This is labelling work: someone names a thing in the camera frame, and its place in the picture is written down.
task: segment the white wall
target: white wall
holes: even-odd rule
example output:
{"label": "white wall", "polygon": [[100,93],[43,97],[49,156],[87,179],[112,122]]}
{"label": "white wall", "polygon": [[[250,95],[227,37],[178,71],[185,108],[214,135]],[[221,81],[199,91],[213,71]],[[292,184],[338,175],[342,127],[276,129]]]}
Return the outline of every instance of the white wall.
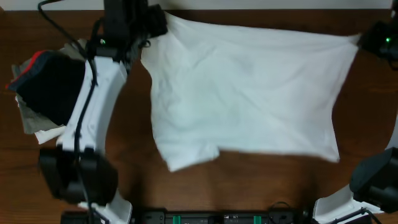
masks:
{"label": "white wall", "polygon": [[[36,10],[40,0],[0,0],[4,10]],[[389,9],[392,0],[149,0],[164,9]],[[46,10],[98,10],[103,0],[64,0]]]}

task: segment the white cloth under clothing pile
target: white cloth under clothing pile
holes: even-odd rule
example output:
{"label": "white cloth under clothing pile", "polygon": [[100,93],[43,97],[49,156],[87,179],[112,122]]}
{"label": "white cloth under clothing pile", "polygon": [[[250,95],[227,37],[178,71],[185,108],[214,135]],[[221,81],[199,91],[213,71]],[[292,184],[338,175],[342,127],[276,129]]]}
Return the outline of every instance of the white cloth under clothing pile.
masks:
{"label": "white cloth under clothing pile", "polygon": [[152,127],[171,171],[219,150],[338,162],[331,122],[358,36],[220,26],[167,15],[141,62]]}

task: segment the green marking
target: green marking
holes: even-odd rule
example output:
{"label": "green marking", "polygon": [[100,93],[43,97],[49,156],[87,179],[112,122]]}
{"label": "green marking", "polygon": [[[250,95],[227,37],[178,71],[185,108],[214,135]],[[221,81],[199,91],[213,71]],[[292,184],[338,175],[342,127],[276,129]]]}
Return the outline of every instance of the green marking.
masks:
{"label": "green marking", "polygon": [[255,215],[254,216],[254,220],[253,220],[253,224],[261,224],[261,216]]}
{"label": "green marking", "polygon": [[173,216],[173,224],[181,224],[181,216],[174,215]]}

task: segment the brown wooden surface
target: brown wooden surface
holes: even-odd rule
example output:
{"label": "brown wooden surface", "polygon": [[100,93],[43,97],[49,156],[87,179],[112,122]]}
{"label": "brown wooden surface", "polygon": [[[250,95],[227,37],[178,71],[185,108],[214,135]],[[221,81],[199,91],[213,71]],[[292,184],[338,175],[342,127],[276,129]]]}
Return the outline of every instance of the brown wooden surface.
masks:
{"label": "brown wooden surface", "polygon": [[[51,12],[73,36],[88,38],[100,11]],[[194,21],[351,35],[364,32],[389,11],[174,11]],[[11,64],[66,42],[37,12],[0,16],[0,86]],[[398,73],[359,51],[333,110],[341,162],[295,156],[222,152],[213,162],[170,173],[155,147],[150,125],[150,76],[137,62],[121,92],[106,140],[119,170],[121,193],[134,205],[169,210],[265,210],[276,201],[301,207],[349,182],[365,157],[382,152],[397,112]],[[59,223],[74,208],[52,199],[37,169],[40,146],[23,133],[15,94],[0,88],[0,223]],[[381,215],[384,224],[398,215]]]}

